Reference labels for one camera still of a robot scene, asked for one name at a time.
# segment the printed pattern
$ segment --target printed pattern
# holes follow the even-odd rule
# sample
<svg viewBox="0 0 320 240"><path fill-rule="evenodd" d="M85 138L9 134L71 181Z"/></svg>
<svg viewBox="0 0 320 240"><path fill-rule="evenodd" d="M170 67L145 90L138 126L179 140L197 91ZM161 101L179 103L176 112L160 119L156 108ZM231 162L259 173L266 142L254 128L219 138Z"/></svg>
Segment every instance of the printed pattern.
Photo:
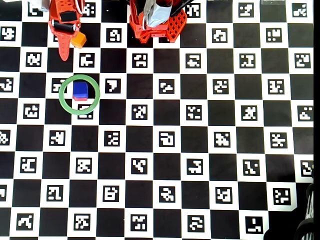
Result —
<svg viewBox="0 0 320 240"><path fill-rule="evenodd" d="M140 44L128 9L87 0L87 43L63 62L47 12L0 1L0 239L262 240L300 222L314 167L310 1L194 0L175 43ZM89 114L58 102L73 74L100 86ZM78 110L95 96L72 92Z"/></svg>

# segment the white square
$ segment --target white square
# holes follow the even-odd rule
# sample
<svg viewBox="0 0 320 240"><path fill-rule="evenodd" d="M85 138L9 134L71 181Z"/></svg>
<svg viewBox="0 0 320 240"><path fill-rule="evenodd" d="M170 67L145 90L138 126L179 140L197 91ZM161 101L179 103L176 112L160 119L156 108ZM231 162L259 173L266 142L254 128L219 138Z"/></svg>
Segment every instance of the white square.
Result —
<svg viewBox="0 0 320 240"><path fill-rule="evenodd" d="M237 153L236 171L239 182L266 182L266 156L264 154Z"/></svg>
<svg viewBox="0 0 320 240"><path fill-rule="evenodd" d="M59 89L62 83L73 76L72 72L47 72L46 84L45 84L45 98L46 99L59 99ZM73 98L73 86L74 83L70 82L66 87L66 93L64 99Z"/></svg>
<svg viewBox="0 0 320 240"><path fill-rule="evenodd" d="M69 178L71 180L97 180L98 157L98 152L71 151Z"/></svg>
<svg viewBox="0 0 320 240"><path fill-rule="evenodd" d="M154 73L153 99L180 100L180 74Z"/></svg>
<svg viewBox="0 0 320 240"><path fill-rule="evenodd" d="M100 47L106 49L126 49L127 28L127 23L102 22L100 25Z"/></svg>
<svg viewBox="0 0 320 240"><path fill-rule="evenodd" d="M96 183L96 207L101 209L124 209L126 180L102 180Z"/></svg>
<svg viewBox="0 0 320 240"><path fill-rule="evenodd" d="M49 20L49 11L43 12L32 6L28 1L22 2L22 22L47 23Z"/></svg>
<svg viewBox="0 0 320 240"><path fill-rule="evenodd" d="M22 46L20 48L20 73L46 73L47 62L47 47Z"/></svg>
<svg viewBox="0 0 320 240"><path fill-rule="evenodd" d="M72 108L76 110L84 110L90 107L94 102L93 98L88 98L86 101L75 101L72 99ZM81 125L81 126L98 126L99 125L99 107L98 103L95 109L92 112L86 115L71 115L71 124L72 125Z"/></svg>
<svg viewBox="0 0 320 240"><path fill-rule="evenodd" d="M187 24L205 24L207 22L207 4L202 0L194 0L184 8Z"/></svg>
<svg viewBox="0 0 320 240"><path fill-rule="evenodd" d="M77 225L75 230L76 222L75 215L82 217L82 225ZM81 230L81 227L88 227L90 230ZM96 207L69 207L68 209L68 226L67 235L68 237L95 237L97 228L97 208Z"/></svg>
<svg viewBox="0 0 320 240"><path fill-rule="evenodd" d="M211 210L239 210L237 181L210 181L209 189Z"/></svg>
<svg viewBox="0 0 320 240"><path fill-rule="evenodd" d="M70 192L69 188L69 179L42 179L40 207L68 208Z"/></svg>
<svg viewBox="0 0 320 240"><path fill-rule="evenodd" d="M16 140L17 140L17 125L16 124L0 124L0 152L16 151Z"/></svg>
<svg viewBox="0 0 320 240"><path fill-rule="evenodd" d="M19 98L16 123L19 125L44 125L45 98Z"/></svg>
<svg viewBox="0 0 320 240"><path fill-rule="evenodd" d="M295 182L296 183L313 183L312 169L313 169L313 154L295 154L294 155L294 172L295 172Z"/></svg>
<svg viewBox="0 0 320 240"><path fill-rule="evenodd" d="M125 125L153 126L154 100L127 99L125 105Z"/></svg>
<svg viewBox="0 0 320 240"><path fill-rule="evenodd" d="M278 199L274 199L274 189L289 189L288 195L290 197L290 205L280 205L280 203L284 201L288 201L287 196L281 195L279 192L279 196L277 194ZM281 212L291 212L297 208L297 189L295 182L267 182L266 183L266 194L268 201L268 210L269 211L281 211Z"/></svg>
<svg viewBox="0 0 320 240"><path fill-rule="evenodd" d="M0 99L17 99L19 85L19 72L0 71Z"/></svg>
<svg viewBox="0 0 320 240"><path fill-rule="evenodd" d="M17 219L18 214L30 214L31 222L23 222L23 219ZM22 220L21 226L29 225L26 227L32 228L32 230L17 230L18 221ZM40 224L40 207L12 207L10 218L10 237L38 237L39 236L39 224Z"/></svg>
<svg viewBox="0 0 320 240"><path fill-rule="evenodd" d="M289 72L290 74L314 74L314 48L313 47L289 47ZM296 55L306 56L305 60L309 61L310 68L297 68Z"/></svg>
<svg viewBox="0 0 320 240"><path fill-rule="evenodd" d="M239 4L244 3L248 4L244 9L240 9L241 6ZM236 24L260 23L260 0L234 0L232 4L232 18L232 22Z"/></svg>
<svg viewBox="0 0 320 240"><path fill-rule="evenodd" d="M208 73L206 75L208 100L235 100L235 75L233 73Z"/></svg>
<svg viewBox="0 0 320 240"><path fill-rule="evenodd" d="M182 181L209 181L209 154L208 153L184 153L180 154L181 180Z"/></svg>
<svg viewBox="0 0 320 240"><path fill-rule="evenodd" d="M100 73L100 99L126 99L126 73Z"/></svg>
<svg viewBox="0 0 320 240"><path fill-rule="evenodd" d="M198 224L193 226L197 230L199 229L204 232L192 232L192 226L188 222L188 216L201 216L202 219L195 219L194 222ZM210 209L181 209L181 230L183 239L210 239L211 238L211 214Z"/></svg>
<svg viewBox="0 0 320 240"><path fill-rule="evenodd" d="M109 142L105 142L105 131L114 132L113 144L108 144ZM100 152L100 153L125 153L126 152L126 137L127 137L126 132L127 132L127 129L126 129L125 125L99 125L98 152Z"/></svg>
<svg viewBox="0 0 320 240"><path fill-rule="evenodd" d="M237 127L263 127L264 102L263 100L236 100L235 125Z"/></svg>
<svg viewBox="0 0 320 240"><path fill-rule="evenodd" d="M265 154L294 154L294 134L290 126L265 126L264 133L264 152ZM287 148L271 148L270 133L286 133Z"/></svg>
<svg viewBox="0 0 320 240"><path fill-rule="evenodd" d="M1 199L0 209L12 207L13 194L14 194L14 180L1 178L0 179L0 199Z"/></svg>
<svg viewBox="0 0 320 240"><path fill-rule="evenodd" d="M299 16L294 16L293 12L293 3L303 4L305 3L306 15L301 12ZM286 0L285 9L286 9L286 21L287 23L295 24L313 24L314 23L314 1L301 1L301 0Z"/></svg>
<svg viewBox="0 0 320 240"><path fill-rule="evenodd" d="M240 58L246 62L242 63L246 64L242 68L240 68ZM261 74L261 64L261 48L250 47L233 49L233 67L235 74Z"/></svg>
<svg viewBox="0 0 320 240"><path fill-rule="evenodd" d="M262 49L287 49L289 47L288 24L286 22L260 22L260 46Z"/></svg>
<svg viewBox="0 0 320 240"><path fill-rule="evenodd" d="M44 152L70 152L71 151L71 125L44 125L43 151Z"/></svg>
<svg viewBox="0 0 320 240"><path fill-rule="evenodd" d="M0 21L0 47L21 47L21 38L21 21Z"/></svg>
<svg viewBox="0 0 320 240"><path fill-rule="evenodd" d="M246 231L246 217L262 217L262 228L260 234L247 233ZM252 211L252 210L240 210L239 211L239 230L240 239L246 240L262 240L264 234L269 230L269 213L268 211Z"/></svg>
<svg viewBox="0 0 320 240"><path fill-rule="evenodd" d="M220 141L222 137L226 140L223 143L221 143ZM236 154L237 153L236 127L235 126L208 126L208 149L210 154Z"/></svg>
<svg viewBox="0 0 320 240"><path fill-rule="evenodd" d="M181 181L179 180L154 180L153 208L154 209L181 209Z"/></svg>
<svg viewBox="0 0 320 240"><path fill-rule="evenodd" d="M154 179L154 155L152 152L125 153L125 179L150 180Z"/></svg>
<svg viewBox="0 0 320 240"><path fill-rule="evenodd" d="M181 153L180 126L153 126L152 136L154 153Z"/></svg>
<svg viewBox="0 0 320 240"><path fill-rule="evenodd" d="M290 74L263 73L261 79L263 100L291 100Z"/></svg>
<svg viewBox="0 0 320 240"><path fill-rule="evenodd" d="M303 115L303 113L298 113L298 106L304 107L303 110L309 111L310 109L314 112L314 101L313 100L292 100L291 101L291 114L292 114L292 127L306 127L313 128L314 121L303 121L303 119L309 118L311 116Z"/></svg>
<svg viewBox="0 0 320 240"><path fill-rule="evenodd" d="M181 74L206 74L207 73L207 49L206 48L180 48L180 73Z"/></svg>
<svg viewBox="0 0 320 240"><path fill-rule="evenodd" d="M175 42L159 42L159 37L153 37L154 49L179 49L180 48L180 35L176 38Z"/></svg>
<svg viewBox="0 0 320 240"><path fill-rule="evenodd" d="M234 24L207 23L206 47L208 49L233 49L234 48Z"/></svg>
<svg viewBox="0 0 320 240"><path fill-rule="evenodd" d="M16 151L14 154L14 179L42 179L42 151Z"/></svg>
<svg viewBox="0 0 320 240"><path fill-rule="evenodd" d="M180 100L180 125L208 126L208 101L200 99Z"/></svg>
<svg viewBox="0 0 320 240"><path fill-rule="evenodd" d="M153 74L154 49L153 48L127 48L126 49L127 74Z"/></svg>
<svg viewBox="0 0 320 240"><path fill-rule="evenodd" d="M100 73L101 49L99 47L74 48L73 72L74 73Z"/></svg>
<svg viewBox="0 0 320 240"><path fill-rule="evenodd" d="M131 220L134 215L146 215L146 231L131 231ZM137 228L140 227L138 221L139 219L135 218ZM125 208L124 236L126 238L152 238L154 236L154 210L152 208Z"/></svg>

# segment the green ring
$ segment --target green ring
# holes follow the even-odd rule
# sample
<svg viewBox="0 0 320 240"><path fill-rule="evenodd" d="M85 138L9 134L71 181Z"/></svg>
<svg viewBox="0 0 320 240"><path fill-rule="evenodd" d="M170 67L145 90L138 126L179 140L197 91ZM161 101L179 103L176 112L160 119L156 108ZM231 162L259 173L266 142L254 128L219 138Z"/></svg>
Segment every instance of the green ring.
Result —
<svg viewBox="0 0 320 240"><path fill-rule="evenodd" d="M67 104L67 102L65 100L65 89L68 86L68 84L73 82L74 80L85 80L86 82L90 83L92 85L92 87L94 88L94 92L95 92L94 101L86 109L83 109L83 110L73 109L72 107L70 107ZM100 100L100 88L99 88L99 85L92 77L90 77L88 75L84 75L84 74L73 75L73 76L67 78L61 84L61 87L59 89L59 102L60 102L61 106L63 107L63 109L66 110L70 114L74 114L74 115L86 115L86 114L89 114L96 108L96 106L99 103L99 100Z"/></svg>

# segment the black square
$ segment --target black square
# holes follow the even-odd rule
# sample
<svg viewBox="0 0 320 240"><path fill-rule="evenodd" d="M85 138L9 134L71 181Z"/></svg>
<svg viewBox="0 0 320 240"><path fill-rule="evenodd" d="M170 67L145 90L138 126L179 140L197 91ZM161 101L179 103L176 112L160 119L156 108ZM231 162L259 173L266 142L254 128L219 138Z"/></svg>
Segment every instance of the black square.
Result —
<svg viewBox="0 0 320 240"><path fill-rule="evenodd" d="M260 48L259 23L234 23L233 34L235 48Z"/></svg>
<svg viewBox="0 0 320 240"><path fill-rule="evenodd" d="M153 178L155 180L180 180L180 154L154 153Z"/></svg>
<svg viewBox="0 0 320 240"><path fill-rule="evenodd" d="M0 47L0 71L19 72L20 47Z"/></svg>
<svg viewBox="0 0 320 240"><path fill-rule="evenodd" d="M127 49L101 48L101 73L125 73Z"/></svg>
<svg viewBox="0 0 320 240"><path fill-rule="evenodd" d="M153 101L154 125L180 125L179 100L154 100Z"/></svg>
<svg viewBox="0 0 320 240"><path fill-rule="evenodd" d="M2 179L14 178L15 152L0 152L0 176Z"/></svg>
<svg viewBox="0 0 320 240"><path fill-rule="evenodd" d="M240 239L239 212L232 210L211 210L212 239Z"/></svg>
<svg viewBox="0 0 320 240"><path fill-rule="evenodd" d="M209 126L235 126L234 100L208 100Z"/></svg>
<svg viewBox="0 0 320 240"><path fill-rule="evenodd" d="M17 123L18 99L1 98L0 99L0 124L16 124Z"/></svg>
<svg viewBox="0 0 320 240"><path fill-rule="evenodd" d="M5 2L0 3L0 21L21 21L22 2Z"/></svg>
<svg viewBox="0 0 320 240"><path fill-rule="evenodd" d="M178 74L180 72L179 61L179 49L153 49L154 73Z"/></svg>
<svg viewBox="0 0 320 240"><path fill-rule="evenodd" d="M235 99L262 99L260 74L234 75Z"/></svg>
<svg viewBox="0 0 320 240"><path fill-rule="evenodd" d="M125 181L126 208L152 208L152 181Z"/></svg>
<svg viewBox="0 0 320 240"><path fill-rule="evenodd" d="M153 219L155 238L181 238L180 209L154 209Z"/></svg>
<svg viewBox="0 0 320 240"><path fill-rule="evenodd" d="M295 154L314 154L314 128L294 127L293 143Z"/></svg>
<svg viewBox="0 0 320 240"><path fill-rule="evenodd" d="M312 23L288 23L289 48L313 48L314 25Z"/></svg>
<svg viewBox="0 0 320 240"><path fill-rule="evenodd" d="M97 204L97 181L70 180L69 194L70 208L95 208Z"/></svg>
<svg viewBox="0 0 320 240"><path fill-rule="evenodd" d="M233 74L234 50L233 49L207 49L208 74Z"/></svg>
<svg viewBox="0 0 320 240"><path fill-rule="evenodd" d="M265 182L238 182L240 210L268 210Z"/></svg>
<svg viewBox="0 0 320 240"><path fill-rule="evenodd" d="M263 74L288 74L289 57L287 48L261 49Z"/></svg>
<svg viewBox="0 0 320 240"><path fill-rule="evenodd" d="M99 152L98 179L125 179L125 154Z"/></svg>
<svg viewBox="0 0 320 240"><path fill-rule="evenodd" d="M127 74L126 98L127 99L152 99L153 75L152 74Z"/></svg>
<svg viewBox="0 0 320 240"><path fill-rule="evenodd" d="M294 183L295 161L293 155L265 155L266 180L268 182Z"/></svg>
<svg viewBox="0 0 320 240"><path fill-rule="evenodd" d="M210 181L237 181L236 154L209 154Z"/></svg>
<svg viewBox="0 0 320 240"><path fill-rule="evenodd" d="M314 99L313 74L290 74L290 86L292 100Z"/></svg>
<svg viewBox="0 0 320 240"><path fill-rule="evenodd" d="M209 209L209 182L182 181L182 208Z"/></svg>
<svg viewBox="0 0 320 240"><path fill-rule="evenodd" d="M189 23L180 34L181 48L205 48L206 47L206 24Z"/></svg>
<svg viewBox="0 0 320 240"><path fill-rule="evenodd" d="M125 235L125 210L98 208L96 212L97 237L123 237Z"/></svg>
<svg viewBox="0 0 320 240"><path fill-rule="evenodd" d="M207 153L208 128L204 126L182 126L181 152Z"/></svg>
<svg viewBox="0 0 320 240"><path fill-rule="evenodd" d="M181 74L181 99L207 99L207 76Z"/></svg>
<svg viewBox="0 0 320 240"><path fill-rule="evenodd" d="M20 73L19 98L44 98L45 96L45 73Z"/></svg>
<svg viewBox="0 0 320 240"><path fill-rule="evenodd" d="M69 57L63 61L58 48L48 48L47 71L48 73L71 73L74 71L74 49L69 49Z"/></svg>
<svg viewBox="0 0 320 240"><path fill-rule="evenodd" d="M97 152L98 126L72 126L71 151Z"/></svg>
<svg viewBox="0 0 320 240"><path fill-rule="evenodd" d="M16 130L17 151L42 151L43 125L18 125Z"/></svg>
<svg viewBox="0 0 320 240"><path fill-rule="evenodd" d="M66 236L68 208L41 208L39 236Z"/></svg>
<svg viewBox="0 0 320 240"><path fill-rule="evenodd" d="M236 149L242 154L264 154L264 128L263 127L237 127Z"/></svg>
<svg viewBox="0 0 320 240"><path fill-rule="evenodd" d="M13 182L13 207L40 207L41 180Z"/></svg>
<svg viewBox="0 0 320 240"><path fill-rule="evenodd" d="M44 152L42 165L43 179L68 179L70 153Z"/></svg>
<svg viewBox="0 0 320 240"><path fill-rule="evenodd" d="M126 127L126 152L152 152L152 126Z"/></svg>
<svg viewBox="0 0 320 240"><path fill-rule="evenodd" d="M292 126L290 101L263 101L265 126Z"/></svg>
<svg viewBox="0 0 320 240"><path fill-rule="evenodd" d="M46 47L47 44L48 24L46 22L22 23L22 47Z"/></svg>
<svg viewBox="0 0 320 240"><path fill-rule="evenodd" d="M207 23L232 23L233 1L207 1L206 22Z"/></svg>
<svg viewBox="0 0 320 240"><path fill-rule="evenodd" d="M287 21L286 3L284 1L260 2L260 21L278 23Z"/></svg>

